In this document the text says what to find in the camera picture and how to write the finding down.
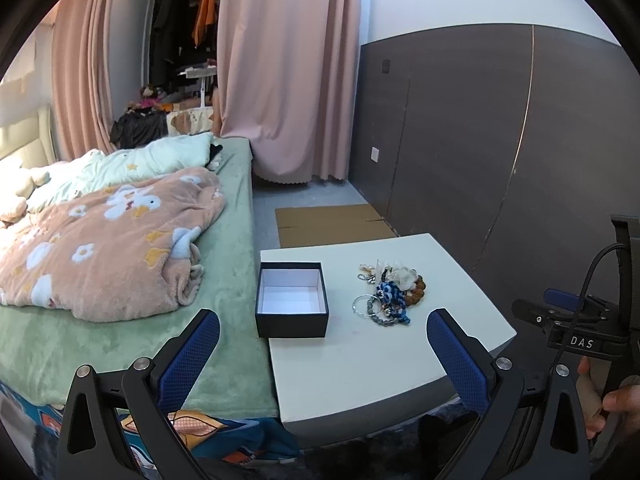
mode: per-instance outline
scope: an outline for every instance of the metal screw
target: metal screw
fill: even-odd
[[[495,364],[500,370],[511,370],[511,361],[506,357],[498,357],[495,360]]]
[[[556,373],[562,377],[567,377],[567,375],[569,375],[569,368],[564,365],[558,365],[556,367]]]
[[[146,370],[147,368],[149,368],[150,364],[151,361],[148,357],[139,357],[135,361],[133,361],[133,367],[136,370]]]
[[[89,367],[89,365],[82,365],[81,367],[78,368],[78,370],[76,370],[76,375],[78,377],[87,377],[90,371],[91,371],[91,368]]]

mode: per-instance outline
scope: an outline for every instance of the open box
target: open box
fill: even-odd
[[[324,337],[329,321],[320,263],[260,264],[255,324],[260,337]]]

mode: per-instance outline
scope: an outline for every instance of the tabletop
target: tabletop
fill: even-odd
[[[271,361],[284,423],[327,416],[398,396],[445,373],[426,338],[426,320],[446,308],[489,351],[515,330],[429,234],[353,244],[262,251],[264,262],[321,262],[329,305],[325,338],[270,339]],[[354,314],[353,300],[371,293],[360,264],[395,262],[423,276],[426,293],[409,307],[411,323],[379,326]],[[366,310],[366,300],[358,304]]]

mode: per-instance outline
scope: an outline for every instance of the pile of hair ties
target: pile of hair ties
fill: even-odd
[[[360,266],[360,270],[363,272],[358,274],[358,278],[376,285],[376,292],[375,294],[358,296],[351,306],[353,311],[359,316],[369,317],[373,322],[382,326],[411,323],[406,314],[406,308],[418,303],[424,297],[425,285],[422,276],[415,269],[407,267],[397,269],[385,267],[380,280],[376,282],[373,267]],[[356,303],[361,298],[369,298],[366,314],[358,311],[356,307]],[[380,309],[374,312],[376,302],[380,304]]]

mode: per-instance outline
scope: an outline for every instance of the pink blanket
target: pink blanket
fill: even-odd
[[[224,206],[217,176],[189,168],[28,215],[0,230],[0,303],[98,322],[190,304],[203,274],[193,242]]]

